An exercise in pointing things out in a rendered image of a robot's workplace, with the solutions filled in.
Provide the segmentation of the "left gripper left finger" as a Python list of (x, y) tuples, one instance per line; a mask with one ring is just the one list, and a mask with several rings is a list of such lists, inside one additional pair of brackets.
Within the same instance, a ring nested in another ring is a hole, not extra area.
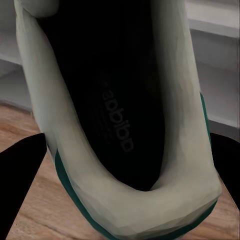
[(47, 153), (43, 133), (0, 153), (0, 240), (5, 240)]

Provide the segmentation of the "gym shoe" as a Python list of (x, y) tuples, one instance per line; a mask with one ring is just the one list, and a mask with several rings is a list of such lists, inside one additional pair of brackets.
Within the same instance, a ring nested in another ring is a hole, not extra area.
[(33, 115), (106, 240), (179, 240), (222, 194), (185, 0), (14, 0)]

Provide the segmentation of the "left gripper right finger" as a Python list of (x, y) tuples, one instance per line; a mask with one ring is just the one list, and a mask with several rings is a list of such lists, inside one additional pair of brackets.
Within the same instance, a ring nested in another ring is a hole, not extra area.
[(210, 138), (214, 167), (240, 210), (240, 143), (212, 132)]

